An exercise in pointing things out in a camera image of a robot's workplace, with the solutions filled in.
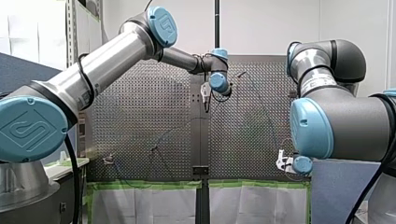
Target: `black cable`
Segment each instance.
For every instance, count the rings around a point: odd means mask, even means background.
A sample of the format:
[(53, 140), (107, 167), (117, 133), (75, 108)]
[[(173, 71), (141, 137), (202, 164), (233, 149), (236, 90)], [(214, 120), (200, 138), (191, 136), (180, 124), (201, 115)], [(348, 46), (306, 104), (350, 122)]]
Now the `black cable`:
[[(393, 115), (396, 115), (396, 107), (393, 101), (385, 94), (375, 94), (373, 95), (374, 97), (378, 97), (385, 102), (387, 102), (392, 110)], [(361, 206), (361, 203), (364, 201), (366, 198), (368, 192), (370, 189), (373, 187), (375, 182), (378, 180), (378, 178), (384, 173), (384, 171), (387, 169), (388, 165), (390, 162), (392, 162), (395, 159), (396, 156), (396, 136), (392, 136), (392, 141), (389, 145), (389, 149), (384, 157), (384, 159), (381, 161), (381, 164), (379, 165), (378, 169), (376, 170), (375, 174), (373, 177), (370, 179), (369, 183), (366, 185), (364, 190), (361, 192), (361, 195), (359, 196), (358, 200), (355, 202), (355, 205), (352, 207), (352, 210), (350, 210), (350, 213), (346, 219), (346, 224), (350, 224), (350, 222), (353, 220), (356, 212), (359, 210), (359, 207)]]
[(217, 101), (217, 102), (219, 102), (219, 103), (224, 103), (224, 102), (228, 101), (228, 100), (231, 98), (230, 96), (227, 96), (224, 100), (221, 100), (221, 99), (219, 99), (219, 98), (217, 98), (217, 97), (215, 96), (215, 94), (213, 93), (213, 91), (210, 92), (210, 95), (213, 95), (213, 99), (215, 99), (215, 101)]
[(149, 8), (149, 5), (151, 4), (151, 2), (152, 2), (152, 0), (149, 0), (149, 1), (148, 1), (148, 4), (146, 5), (145, 11), (147, 11), (147, 10), (148, 10), (148, 8)]
[(12, 91), (0, 92), (0, 100), (8, 96)]
[(70, 161), (72, 163), (73, 179), (74, 179), (74, 213), (73, 213), (73, 224), (78, 224), (79, 215), (79, 205), (81, 204), (81, 198), (79, 196), (79, 175), (78, 175), (78, 164), (75, 151), (73, 149), (72, 143), (70, 142), (69, 134), (66, 135), (64, 139), (66, 144), (67, 152), (69, 153)]
[[(391, 152), (394, 152), (395, 150), (396, 150), (396, 138), (393, 138), (392, 144), (390, 145), (390, 149), (388, 151), (390, 153), (387, 154), (387, 157), (392, 158), (393, 156), (390, 156), (390, 155), (393, 155), (394, 153), (391, 153)], [(385, 160), (381, 162), (381, 165), (379, 166), (378, 170), (376, 170), (375, 174), (370, 179), (367, 186), (361, 192), (361, 195), (359, 196), (358, 200), (355, 202), (355, 205), (353, 206), (352, 210), (350, 211), (350, 213), (346, 219), (346, 224), (350, 224), (350, 222), (353, 220), (356, 212), (359, 210), (359, 207), (361, 206), (361, 203), (366, 198), (368, 192), (373, 187), (373, 185), (378, 180), (378, 178), (382, 175), (384, 170), (387, 168), (389, 161), (391, 161), (390, 159), (386, 159), (386, 160), (388, 162), (385, 162)]]
[(93, 99), (95, 98), (95, 92), (94, 92), (94, 88), (92, 83), (90, 82), (90, 79), (88, 78), (87, 74), (84, 73), (84, 70), (82, 69), (82, 65), (81, 65), (81, 60), (82, 58), (84, 58), (85, 56), (87, 56), (87, 53), (83, 53), (80, 54), (78, 56), (78, 60), (77, 60), (77, 65), (78, 65), (78, 69), (79, 69), (79, 73), (81, 74), (82, 78), (85, 80), (88, 88), (90, 89), (90, 99), (89, 102), (87, 103), (87, 105), (84, 106), (84, 108), (82, 108), (81, 110), (84, 110), (88, 107), (90, 107), (93, 103)]

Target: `metal bracket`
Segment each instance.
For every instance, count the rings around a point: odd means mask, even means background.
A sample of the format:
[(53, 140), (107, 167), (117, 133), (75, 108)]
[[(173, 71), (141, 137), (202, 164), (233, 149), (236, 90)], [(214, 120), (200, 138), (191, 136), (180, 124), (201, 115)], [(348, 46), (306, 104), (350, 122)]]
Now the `metal bracket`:
[(209, 175), (208, 166), (192, 166), (193, 175)]
[(285, 171), (287, 173), (296, 174), (293, 170), (292, 165), (294, 162), (293, 157), (284, 157), (283, 156), (284, 150), (280, 149), (277, 156), (276, 167), (281, 171)]

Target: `cable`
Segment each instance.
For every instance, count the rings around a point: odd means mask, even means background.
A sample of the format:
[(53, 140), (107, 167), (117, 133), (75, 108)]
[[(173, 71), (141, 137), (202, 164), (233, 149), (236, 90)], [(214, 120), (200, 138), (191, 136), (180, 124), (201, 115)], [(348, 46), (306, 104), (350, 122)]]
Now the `cable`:
[(149, 0), (149, 1), (148, 1), (148, 4), (146, 5), (145, 11), (147, 11), (147, 10), (148, 10), (148, 8), (149, 8), (149, 5), (151, 4), (151, 2), (152, 2), (152, 0)]
[(227, 96), (224, 100), (220, 100), (219, 98), (217, 98), (215, 96), (215, 94), (213, 93), (213, 91), (210, 91), (210, 95), (213, 95), (213, 99), (215, 99), (215, 101), (219, 102), (219, 103), (224, 103), (226, 101), (228, 101), (230, 99), (230, 96)]
[(253, 89), (254, 89), (254, 91), (256, 92), (256, 94), (257, 94), (257, 96), (259, 98), (259, 101), (260, 101), (260, 103), (262, 105), (262, 111), (264, 112), (265, 117), (268, 118), (268, 121), (270, 123), (270, 126), (271, 126), (270, 128), (271, 128), (271, 131), (272, 131), (272, 134), (273, 134), (273, 137), (274, 137), (275, 148), (279, 148), (278, 144), (277, 144), (277, 140), (276, 140), (275, 126), (274, 126), (274, 123), (271, 120), (271, 117), (269, 116), (268, 110), (264, 107), (265, 103), (262, 100), (262, 96), (260, 95), (259, 90), (256, 88), (256, 85), (254, 84), (253, 80), (251, 79), (250, 74), (248, 72), (246, 72), (246, 75), (247, 75), (247, 78), (250, 80), (250, 83), (253, 86)]
[(74, 179), (74, 213), (73, 213), (73, 224), (78, 224), (79, 206), (81, 205), (81, 198), (79, 197), (79, 176), (78, 176), (78, 164), (76, 154), (74, 152), (72, 143), (70, 142), (69, 134), (64, 139), (66, 144), (67, 152), (69, 153), (70, 161), (72, 163), (73, 179)]
[[(207, 72), (206, 72), (205, 63), (204, 63), (204, 56), (198, 55), (198, 54), (193, 54), (193, 56), (197, 57), (199, 59), (201, 68), (202, 68), (202, 70), (204, 70), (204, 82), (206, 82)], [(209, 100), (204, 103), (204, 108), (205, 108), (206, 114), (209, 113), (211, 100), (212, 100), (212, 94), (209, 94)]]
[(88, 54), (83, 53), (78, 56), (77, 64), (78, 64), (78, 69), (79, 69), (79, 74), (82, 76), (82, 78), (85, 80), (88, 88), (90, 89), (90, 99), (89, 102), (81, 109), (84, 110), (88, 107), (90, 107), (93, 103), (93, 99), (95, 98), (95, 92), (92, 83), (90, 82), (90, 79), (88, 78), (87, 74), (84, 73), (84, 70), (82, 69), (81, 65), (81, 60), (82, 58), (86, 57)]
[[(280, 143), (280, 149), (279, 150), (285, 150), (284, 145), (285, 145), (285, 142), (288, 141), (288, 140), (292, 141), (291, 138), (285, 138), (285, 139), (282, 140), (282, 142)], [(286, 167), (288, 167), (288, 166), (292, 166), (292, 164), (285, 164), (285, 168), (283, 169), (283, 171), (285, 172), (284, 173), (285, 177), (287, 177), (289, 180), (294, 181), (294, 182), (302, 182), (302, 181), (304, 181), (304, 178), (294, 179), (291, 176), (289, 176), (288, 172), (286, 172)]]
[(0, 100), (8, 96), (12, 91), (0, 92)]

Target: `robotic arm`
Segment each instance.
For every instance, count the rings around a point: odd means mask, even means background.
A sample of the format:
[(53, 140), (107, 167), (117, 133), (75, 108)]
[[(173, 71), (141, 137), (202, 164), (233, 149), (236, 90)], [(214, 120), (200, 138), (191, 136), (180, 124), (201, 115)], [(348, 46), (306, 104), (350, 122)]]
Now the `robotic arm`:
[(385, 91), (355, 97), (365, 72), (363, 54), (345, 40), (292, 43), (288, 49), (288, 75), (296, 81), (300, 99), (291, 104), (291, 137), (298, 153), (308, 158), (381, 161), (346, 223), (375, 182), (369, 200), (369, 221), (395, 223), (396, 206), (389, 197), (396, 193), (396, 94)]
[[(78, 111), (88, 108), (95, 97), (139, 61), (155, 59), (191, 74), (210, 73), (206, 93), (231, 95), (225, 49), (194, 56), (169, 49), (176, 41), (177, 27), (171, 14), (162, 7), (151, 7), (126, 21), (114, 39), (78, 58), (78, 63), (56, 77), (33, 81), (0, 101), (0, 217), (3, 220), (11, 216), (12, 222), (18, 222), (9, 211), (27, 209), (27, 205), (39, 206), (35, 204), (41, 204), (57, 191), (59, 185), (49, 182), (39, 160), (61, 145), (67, 131), (78, 122)], [(18, 217), (32, 223), (48, 223)], [(59, 223), (56, 217), (52, 220), (47, 215), (35, 217)]]

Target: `green tape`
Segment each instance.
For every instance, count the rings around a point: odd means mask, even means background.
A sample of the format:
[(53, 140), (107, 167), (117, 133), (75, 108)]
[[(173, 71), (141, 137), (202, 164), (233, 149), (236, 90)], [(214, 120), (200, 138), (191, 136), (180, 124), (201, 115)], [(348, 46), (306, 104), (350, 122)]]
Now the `green tape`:
[(311, 223), (311, 185), (307, 187), (306, 191), (306, 224)]
[[(86, 159), (86, 158), (80, 158), (80, 159), (77, 159), (77, 164), (80, 164), (80, 163), (82, 163), (82, 162), (84, 162), (84, 161), (87, 161), (88, 159)], [(56, 164), (58, 164), (58, 162), (57, 161), (53, 161), (53, 162), (50, 162), (50, 163), (47, 163), (47, 164), (45, 164), (44, 166), (45, 167), (49, 167), (49, 166), (52, 166), (52, 165), (56, 165)], [(61, 164), (59, 164), (60, 166), (72, 166), (72, 162), (71, 161), (63, 161), (63, 162), (61, 162)]]
[(87, 188), (101, 189), (200, 189), (201, 181), (150, 182), (142, 180), (116, 180), (88, 183)]
[(267, 187), (276, 189), (308, 189), (309, 182), (278, 182), (265, 180), (209, 180), (210, 188), (239, 188), (242, 186)]

